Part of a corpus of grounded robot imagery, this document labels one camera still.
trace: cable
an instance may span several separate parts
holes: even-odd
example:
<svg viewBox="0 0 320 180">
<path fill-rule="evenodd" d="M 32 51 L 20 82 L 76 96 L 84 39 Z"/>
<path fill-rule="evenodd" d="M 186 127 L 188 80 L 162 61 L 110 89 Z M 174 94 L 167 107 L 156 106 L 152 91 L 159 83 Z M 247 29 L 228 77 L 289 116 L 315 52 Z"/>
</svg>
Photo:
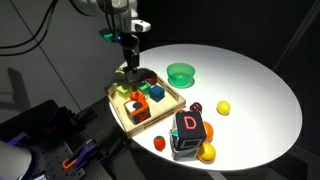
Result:
<svg viewBox="0 0 320 180">
<path fill-rule="evenodd" d="M 111 0 L 108 0 L 110 7 L 111 7 L 111 21 L 112 21 L 112 28 L 113 28 L 113 32 L 116 33 L 116 25 L 114 23 L 114 13 L 113 13 L 113 6 L 112 6 L 112 2 Z"/>
<path fill-rule="evenodd" d="M 108 8 L 107 8 L 107 4 L 109 4 L 109 6 L 111 7 L 111 20 L 112 20 L 112 26 L 111 26 L 111 23 L 109 21 L 109 17 L 108 17 Z M 108 27 L 111 31 L 111 34 L 113 35 L 114 38 L 116 38 L 116 31 L 115 31 L 115 24 L 114 24 L 114 16 L 113 16 L 113 7 L 112 7 L 112 3 L 110 0 L 105 0 L 104 2 L 104 14 L 105 14 L 105 18 L 107 20 L 107 24 L 108 24 Z"/>
<path fill-rule="evenodd" d="M 38 47 L 38 46 L 42 43 L 42 41 L 44 40 L 44 38 L 47 36 L 48 30 L 49 30 L 49 26 L 50 26 L 50 23 L 51 23 L 51 19 L 52 19 L 52 15 L 53 15 L 54 9 L 55 9 L 58 1 L 59 1 L 59 0 L 53 0 L 52 3 L 51 3 L 51 5 L 50 5 L 49 8 L 48 8 L 48 11 L 47 11 L 47 12 L 50 12 L 50 10 L 51 10 L 51 12 L 50 12 L 50 15 L 49 15 L 49 18 L 48 18 L 46 31 L 45 31 L 44 34 L 42 35 L 40 41 L 37 42 L 37 44 L 35 44 L 35 45 L 34 45 L 33 47 L 31 47 L 30 49 L 25 50 L 25 51 L 22 51 L 22 52 L 19 52 L 19 53 L 0 54 L 0 56 L 17 56 L 17 55 L 22 55 L 22 54 L 28 53 L 28 52 L 32 51 L 33 49 L 35 49 L 36 47 Z"/>
<path fill-rule="evenodd" d="M 58 1 L 58 0 L 53 0 L 53 1 L 51 2 L 51 4 L 50 4 L 49 8 L 48 8 L 48 9 L 47 9 L 47 11 L 46 11 L 45 16 L 44 16 L 44 17 L 43 17 L 43 19 L 42 19 L 42 22 L 41 22 L 41 24 L 40 24 L 40 26 L 39 26 L 39 28 L 38 28 L 37 32 L 36 32 L 36 33 L 35 33 L 35 34 L 30 38 L 30 39 L 28 39 L 28 40 L 27 40 L 27 41 L 25 41 L 25 42 L 22 42 L 22 43 L 16 44 L 16 45 L 0 46 L 0 49 L 10 49 L 10 48 L 20 47 L 20 46 L 23 46 L 23 45 L 25 45 L 25 44 L 27 44 L 27 43 L 31 42 L 32 40 L 34 40 L 34 39 L 38 36 L 38 34 L 40 33 L 40 31 L 42 30 L 43 25 L 44 25 L 44 23 L 45 23 L 45 21 L 46 21 L 46 19 L 47 19 L 48 15 L 49 15 L 50 10 L 52 9 L 52 7 L 53 7 L 54 3 L 55 3 L 55 4 L 57 3 L 57 1 Z"/>
</svg>

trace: yellow ball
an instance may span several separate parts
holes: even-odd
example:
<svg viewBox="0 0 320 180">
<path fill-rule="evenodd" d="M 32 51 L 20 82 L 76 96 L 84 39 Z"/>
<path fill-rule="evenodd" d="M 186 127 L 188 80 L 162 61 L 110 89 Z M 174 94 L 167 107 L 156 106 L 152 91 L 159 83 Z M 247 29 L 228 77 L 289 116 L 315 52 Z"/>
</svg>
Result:
<svg viewBox="0 0 320 180">
<path fill-rule="evenodd" d="M 203 163 L 212 163 L 216 158 L 216 149 L 210 143 L 202 143 L 197 155 Z"/>
<path fill-rule="evenodd" d="M 220 101 L 217 105 L 217 111 L 221 115 L 228 115 L 230 113 L 230 104 L 227 101 Z"/>
</svg>

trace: table surface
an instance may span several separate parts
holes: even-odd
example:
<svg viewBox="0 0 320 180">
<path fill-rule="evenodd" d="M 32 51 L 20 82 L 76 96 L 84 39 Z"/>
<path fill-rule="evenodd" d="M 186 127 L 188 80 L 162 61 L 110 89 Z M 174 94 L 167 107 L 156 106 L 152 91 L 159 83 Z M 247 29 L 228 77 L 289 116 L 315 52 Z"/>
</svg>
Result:
<svg viewBox="0 0 320 180">
<path fill-rule="evenodd" d="M 202 104 L 202 119 L 214 129 L 211 144 L 216 159 L 211 164 L 174 161 L 169 136 L 173 116 L 133 137 L 150 152 L 187 167 L 235 171 L 269 163 L 296 142 L 302 127 L 299 102 L 289 86 L 267 67 L 241 54 L 204 45 L 169 45 L 140 54 L 140 67 L 155 71 L 165 80 L 167 66 L 175 62 L 188 63 L 196 70 L 193 86 L 174 89 L 186 99 L 186 110 L 194 102 Z M 231 106 L 228 116 L 216 111 L 221 100 Z M 110 108 L 121 126 L 111 104 Z M 158 135 L 167 144 L 162 152 L 153 145 Z"/>
</svg>

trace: letter block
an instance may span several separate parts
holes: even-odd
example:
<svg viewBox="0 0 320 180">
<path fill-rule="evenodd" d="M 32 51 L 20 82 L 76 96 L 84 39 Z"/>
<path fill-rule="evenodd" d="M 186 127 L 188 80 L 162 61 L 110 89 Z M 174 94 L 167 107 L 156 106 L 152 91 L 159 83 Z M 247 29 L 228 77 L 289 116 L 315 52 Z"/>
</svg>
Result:
<svg viewBox="0 0 320 180">
<path fill-rule="evenodd" d="M 197 148 L 207 136 L 200 112 L 176 113 L 172 130 L 176 130 L 172 137 L 176 151 Z"/>
</svg>

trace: green bowl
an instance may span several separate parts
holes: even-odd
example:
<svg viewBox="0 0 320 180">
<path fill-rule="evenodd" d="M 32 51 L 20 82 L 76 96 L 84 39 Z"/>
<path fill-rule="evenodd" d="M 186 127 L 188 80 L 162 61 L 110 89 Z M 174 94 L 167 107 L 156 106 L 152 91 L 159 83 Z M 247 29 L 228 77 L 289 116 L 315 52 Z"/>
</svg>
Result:
<svg viewBox="0 0 320 180">
<path fill-rule="evenodd" d="M 195 69 L 186 63 L 173 63 L 167 67 L 169 84 L 177 88 L 190 87 L 194 83 Z"/>
</svg>

